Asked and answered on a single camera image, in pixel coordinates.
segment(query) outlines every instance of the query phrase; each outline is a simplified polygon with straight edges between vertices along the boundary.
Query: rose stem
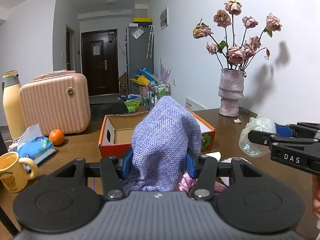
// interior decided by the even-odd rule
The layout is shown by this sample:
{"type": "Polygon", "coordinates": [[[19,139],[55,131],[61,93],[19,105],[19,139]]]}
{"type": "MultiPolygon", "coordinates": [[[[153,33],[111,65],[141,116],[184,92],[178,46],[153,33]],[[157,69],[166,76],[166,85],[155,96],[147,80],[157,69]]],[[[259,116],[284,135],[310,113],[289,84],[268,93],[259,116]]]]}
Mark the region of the rose stem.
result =
{"type": "Polygon", "coordinates": [[[247,63],[247,60],[244,60],[243,64],[241,64],[241,68],[239,68],[239,70],[242,70],[242,66],[244,67],[246,63],[247,63]]]}
{"type": "Polygon", "coordinates": [[[218,59],[220,65],[221,65],[221,68],[223,68],[223,66],[222,66],[222,64],[221,64],[221,61],[220,61],[220,59],[219,59],[219,57],[218,57],[218,53],[216,53],[216,55],[217,55],[217,59],[218,59]]]}
{"type": "MultiPolygon", "coordinates": [[[[264,29],[263,29],[263,31],[262,31],[262,33],[261,33],[261,35],[260,35],[260,38],[259,38],[259,40],[258,40],[258,42],[260,41],[260,39],[261,39],[261,37],[262,37],[262,34],[264,33],[264,30],[266,29],[267,27],[265,27],[264,29]]],[[[254,55],[253,55],[253,57],[250,59],[250,61],[248,60],[247,61],[247,64],[246,65],[244,65],[244,67],[243,67],[243,71],[247,68],[247,66],[249,65],[249,63],[251,62],[251,60],[253,60],[253,58],[254,58],[254,56],[260,51],[260,50],[262,50],[262,49],[259,49],[254,55]]]]}
{"type": "Polygon", "coordinates": [[[226,56],[227,56],[227,65],[228,65],[228,68],[229,68],[229,60],[228,60],[228,40],[227,40],[227,27],[224,27],[224,30],[226,31],[226,44],[227,44],[227,52],[226,52],[226,56]]]}
{"type": "Polygon", "coordinates": [[[257,53],[260,51],[260,50],[263,50],[263,49],[266,49],[267,47],[264,47],[262,49],[259,49],[254,55],[253,57],[250,59],[250,61],[248,62],[248,64],[243,68],[243,71],[245,71],[245,69],[247,68],[247,66],[250,64],[250,62],[253,60],[254,56],[257,55],[257,53]]]}
{"type": "Polygon", "coordinates": [[[233,46],[235,45],[235,30],[233,28],[233,14],[232,14],[232,34],[233,34],[233,46]]]}
{"type": "Polygon", "coordinates": [[[218,48],[220,48],[219,44],[218,44],[218,43],[216,42],[216,40],[211,36],[211,34],[210,34],[209,36],[214,40],[214,42],[217,44],[218,48]]]}
{"type": "Polygon", "coordinates": [[[246,28],[245,31],[244,31],[243,40],[242,40],[242,44],[241,44],[241,47],[240,47],[240,48],[242,48],[242,46],[243,46],[244,37],[245,37],[245,33],[246,33],[246,32],[247,32],[247,28],[246,28]]]}
{"type": "Polygon", "coordinates": [[[264,29],[263,29],[263,31],[262,31],[262,33],[261,33],[261,35],[260,35],[260,38],[259,38],[259,40],[258,40],[258,42],[260,41],[260,39],[261,39],[261,37],[262,37],[262,34],[264,33],[264,30],[266,29],[267,27],[265,27],[264,29]]]}

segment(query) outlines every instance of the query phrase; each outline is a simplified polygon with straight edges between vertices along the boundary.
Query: dark brown door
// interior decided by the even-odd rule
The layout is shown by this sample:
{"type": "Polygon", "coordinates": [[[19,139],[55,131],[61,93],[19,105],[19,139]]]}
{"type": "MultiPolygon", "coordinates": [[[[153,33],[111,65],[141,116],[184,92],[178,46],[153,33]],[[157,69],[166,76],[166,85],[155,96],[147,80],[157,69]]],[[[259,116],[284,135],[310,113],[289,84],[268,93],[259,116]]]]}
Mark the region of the dark brown door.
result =
{"type": "Polygon", "coordinates": [[[67,70],[71,70],[70,65],[70,33],[66,33],[66,60],[67,60],[67,70]]]}
{"type": "Polygon", "coordinates": [[[117,30],[82,33],[82,72],[89,96],[119,93],[117,30]]]}

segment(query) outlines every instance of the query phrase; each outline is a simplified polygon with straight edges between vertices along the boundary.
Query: purple knit fabric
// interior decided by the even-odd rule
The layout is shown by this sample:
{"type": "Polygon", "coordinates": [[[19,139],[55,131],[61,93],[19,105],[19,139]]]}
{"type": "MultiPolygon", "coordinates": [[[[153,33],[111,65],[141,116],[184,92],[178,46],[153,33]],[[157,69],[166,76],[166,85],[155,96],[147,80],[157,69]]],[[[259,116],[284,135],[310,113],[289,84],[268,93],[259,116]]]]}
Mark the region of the purple knit fabric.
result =
{"type": "Polygon", "coordinates": [[[193,114],[162,97],[132,135],[132,166],[124,191],[172,191],[186,170],[189,147],[200,153],[201,130],[193,114]]]}

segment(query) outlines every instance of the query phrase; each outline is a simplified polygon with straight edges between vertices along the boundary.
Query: ceiling light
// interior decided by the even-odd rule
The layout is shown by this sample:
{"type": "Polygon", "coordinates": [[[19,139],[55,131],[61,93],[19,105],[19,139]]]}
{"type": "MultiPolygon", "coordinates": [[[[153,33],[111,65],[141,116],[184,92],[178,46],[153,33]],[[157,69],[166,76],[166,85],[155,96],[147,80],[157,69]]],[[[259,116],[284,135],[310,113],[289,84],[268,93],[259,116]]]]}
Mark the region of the ceiling light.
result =
{"type": "Polygon", "coordinates": [[[107,5],[114,5],[114,4],[116,4],[116,3],[117,3],[116,0],[107,0],[107,1],[106,1],[106,4],[107,4],[107,5]]]}

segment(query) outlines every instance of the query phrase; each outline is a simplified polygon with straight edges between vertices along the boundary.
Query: refrigerator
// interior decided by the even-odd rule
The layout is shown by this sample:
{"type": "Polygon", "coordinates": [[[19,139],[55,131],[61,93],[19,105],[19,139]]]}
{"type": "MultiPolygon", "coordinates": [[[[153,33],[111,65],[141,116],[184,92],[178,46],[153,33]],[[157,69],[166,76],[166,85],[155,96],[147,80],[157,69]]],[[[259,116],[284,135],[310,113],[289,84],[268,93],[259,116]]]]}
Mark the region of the refrigerator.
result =
{"type": "MultiPolygon", "coordinates": [[[[149,33],[151,28],[143,27],[144,33],[139,37],[135,38],[131,32],[137,27],[127,27],[126,31],[126,48],[127,48],[127,73],[128,77],[135,74],[138,71],[138,67],[150,69],[153,74],[153,52],[152,58],[150,58],[150,50],[147,58],[149,33]]],[[[129,80],[128,82],[129,94],[140,94],[139,87],[136,83],[129,80]]]]}

